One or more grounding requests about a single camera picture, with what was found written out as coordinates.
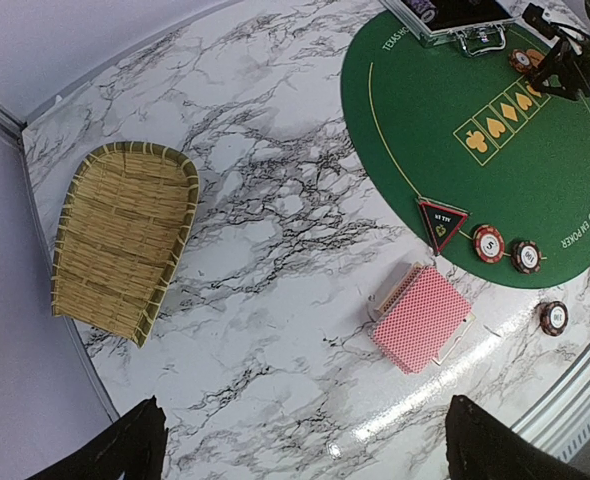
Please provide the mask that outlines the red 5 chips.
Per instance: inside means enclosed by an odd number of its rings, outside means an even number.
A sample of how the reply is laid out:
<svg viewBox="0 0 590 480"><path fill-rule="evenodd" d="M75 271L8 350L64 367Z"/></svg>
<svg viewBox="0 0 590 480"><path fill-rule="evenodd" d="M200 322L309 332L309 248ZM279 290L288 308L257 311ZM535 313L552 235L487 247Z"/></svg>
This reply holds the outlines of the red 5 chips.
<svg viewBox="0 0 590 480"><path fill-rule="evenodd" d="M508 59L510 66L520 74L526 74L533 68L531 59L523 50L514 49Z"/></svg>
<svg viewBox="0 0 590 480"><path fill-rule="evenodd" d="M474 249L485 263L495 264L504 256L505 242L499 230L488 224L479 226L473 236Z"/></svg>

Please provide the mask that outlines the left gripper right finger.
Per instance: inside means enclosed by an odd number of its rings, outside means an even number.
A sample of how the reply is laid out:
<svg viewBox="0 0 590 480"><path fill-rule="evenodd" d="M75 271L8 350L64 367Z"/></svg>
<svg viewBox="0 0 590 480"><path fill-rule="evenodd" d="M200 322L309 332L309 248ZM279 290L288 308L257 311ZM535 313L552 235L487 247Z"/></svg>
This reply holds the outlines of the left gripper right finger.
<svg viewBox="0 0 590 480"><path fill-rule="evenodd" d="M537 449L464 395L446 414L446 458L452 479L588 479Z"/></svg>

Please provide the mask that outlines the black red 100 chip stack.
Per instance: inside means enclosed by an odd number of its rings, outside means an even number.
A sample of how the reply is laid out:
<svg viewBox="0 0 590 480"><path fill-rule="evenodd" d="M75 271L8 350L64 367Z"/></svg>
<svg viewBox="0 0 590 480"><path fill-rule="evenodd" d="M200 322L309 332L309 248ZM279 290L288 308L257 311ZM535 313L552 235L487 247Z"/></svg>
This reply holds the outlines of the black red 100 chip stack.
<svg viewBox="0 0 590 480"><path fill-rule="evenodd" d="M569 322L566 304L562 301L542 302L537 306L537 317L541 330L549 336L560 336Z"/></svg>

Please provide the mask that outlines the triangular black red dealer button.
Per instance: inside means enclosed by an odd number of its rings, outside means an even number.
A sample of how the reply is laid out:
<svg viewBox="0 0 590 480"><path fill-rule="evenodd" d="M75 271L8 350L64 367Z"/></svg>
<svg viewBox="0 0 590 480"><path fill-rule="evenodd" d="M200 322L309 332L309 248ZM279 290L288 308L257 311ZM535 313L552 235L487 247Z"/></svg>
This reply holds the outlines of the triangular black red dealer button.
<svg viewBox="0 0 590 480"><path fill-rule="evenodd" d="M467 210L420 196L418 209L428 235L429 244L439 256L468 220Z"/></svg>

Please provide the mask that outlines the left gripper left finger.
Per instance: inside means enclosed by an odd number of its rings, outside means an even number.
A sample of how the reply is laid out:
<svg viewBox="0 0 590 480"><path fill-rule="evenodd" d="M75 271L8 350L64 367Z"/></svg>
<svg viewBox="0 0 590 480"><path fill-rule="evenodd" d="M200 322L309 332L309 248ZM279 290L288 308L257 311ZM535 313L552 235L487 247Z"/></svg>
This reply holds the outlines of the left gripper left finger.
<svg viewBox="0 0 590 480"><path fill-rule="evenodd" d="M159 479L168 429L155 397L145 399L78 451L34 479Z"/></svg>

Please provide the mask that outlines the black 100 chips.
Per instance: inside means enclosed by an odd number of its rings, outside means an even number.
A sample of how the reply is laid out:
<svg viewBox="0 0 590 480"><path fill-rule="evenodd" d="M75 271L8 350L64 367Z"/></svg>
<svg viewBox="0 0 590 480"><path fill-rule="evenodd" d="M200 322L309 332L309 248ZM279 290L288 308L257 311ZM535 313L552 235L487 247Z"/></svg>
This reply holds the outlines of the black 100 chips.
<svg viewBox="0 0 590 480"><path fill-rule="evenodd" d="M512 247L511 261L522 274L537 273L541 268L542 253L534 241L518 241Z"/></svg>

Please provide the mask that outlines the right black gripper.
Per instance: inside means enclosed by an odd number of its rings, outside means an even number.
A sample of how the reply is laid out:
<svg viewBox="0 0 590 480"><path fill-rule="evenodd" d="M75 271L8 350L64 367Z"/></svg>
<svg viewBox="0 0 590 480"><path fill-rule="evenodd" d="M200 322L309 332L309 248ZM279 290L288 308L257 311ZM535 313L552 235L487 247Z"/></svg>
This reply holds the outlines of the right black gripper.
<svg viewBox="0 0 590 480"><path fill-rule="evenodd" d="M590 21L590 1L584 3ZM529 74L537 92L568 100L579 94L590 97L590 35L570 25L544 19L544 9L529 4L522 19L546 39L556 41L549 53Z"/></svg>

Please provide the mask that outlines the orange big blind button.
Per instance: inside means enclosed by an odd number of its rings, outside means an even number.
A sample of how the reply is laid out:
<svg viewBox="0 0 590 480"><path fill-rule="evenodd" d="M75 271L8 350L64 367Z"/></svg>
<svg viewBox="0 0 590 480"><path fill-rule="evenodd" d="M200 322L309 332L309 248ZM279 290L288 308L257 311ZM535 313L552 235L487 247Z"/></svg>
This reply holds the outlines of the orange big blind button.
<svg viewBox="0 0 590 480"><path fill-rule="evenodd" d="M537 68L539 64L542 62L542 60L545 58L545 55L536 49L527 49L525 51L525 54L528 57L532 68Z"/></svg>

